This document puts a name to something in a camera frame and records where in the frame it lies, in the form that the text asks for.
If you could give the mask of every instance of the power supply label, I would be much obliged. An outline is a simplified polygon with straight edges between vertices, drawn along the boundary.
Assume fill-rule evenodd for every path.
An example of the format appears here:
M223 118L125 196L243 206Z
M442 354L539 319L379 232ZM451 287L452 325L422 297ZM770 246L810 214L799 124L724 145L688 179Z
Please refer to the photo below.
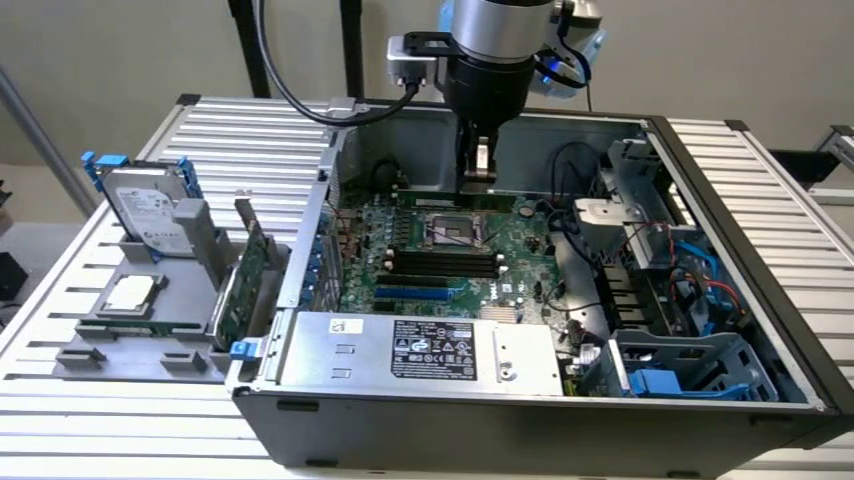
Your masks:
M478 380L474 324L395 320L391 373L397 378Z

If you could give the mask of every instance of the motherboard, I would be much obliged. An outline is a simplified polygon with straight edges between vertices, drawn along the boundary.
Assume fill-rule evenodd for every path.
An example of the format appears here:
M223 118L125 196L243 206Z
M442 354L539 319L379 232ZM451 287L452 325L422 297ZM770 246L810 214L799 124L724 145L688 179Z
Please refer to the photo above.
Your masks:
M543 322L544 291L559 281L548 211L523 196L447 195L345 198L339 311Z

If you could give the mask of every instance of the gray floor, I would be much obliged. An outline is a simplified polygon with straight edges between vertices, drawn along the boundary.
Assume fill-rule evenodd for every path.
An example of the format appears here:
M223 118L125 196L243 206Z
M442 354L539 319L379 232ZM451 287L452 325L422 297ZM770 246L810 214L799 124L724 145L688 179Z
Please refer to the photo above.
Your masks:
M39 286L65 247L83 225L19 222L0 236L0 252L12 253L29 278L13 302L21 304ZM0 309L0 324L5 325L17 308Z

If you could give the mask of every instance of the sticker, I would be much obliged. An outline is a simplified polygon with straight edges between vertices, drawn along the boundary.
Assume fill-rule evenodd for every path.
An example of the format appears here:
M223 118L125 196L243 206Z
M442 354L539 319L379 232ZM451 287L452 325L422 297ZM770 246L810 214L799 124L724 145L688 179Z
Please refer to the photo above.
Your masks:
M393 334L395 377L478 380L474 324L395 320Z
M333 318L329 320L329 333L359 335L363 330L364 320L360 318Z
M141 242L164 255L187 255L192 247L180 225L172 221L172 200L159 190L117 187L116 195L129 227Z

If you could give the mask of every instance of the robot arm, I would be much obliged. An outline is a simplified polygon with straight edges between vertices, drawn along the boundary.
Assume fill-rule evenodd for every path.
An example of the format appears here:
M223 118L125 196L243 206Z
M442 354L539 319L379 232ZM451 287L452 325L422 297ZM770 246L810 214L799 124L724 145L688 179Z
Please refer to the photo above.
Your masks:
M459 118L458 191L484 191L495 183L499 127L522 113L528 91L568 98L575 92L567 88L584 87L588 61L574 45L598 49L590 33L600 20L592 1L456 0L450 33L411 32L389 40L397 83L430 78L443 61L435 83Z

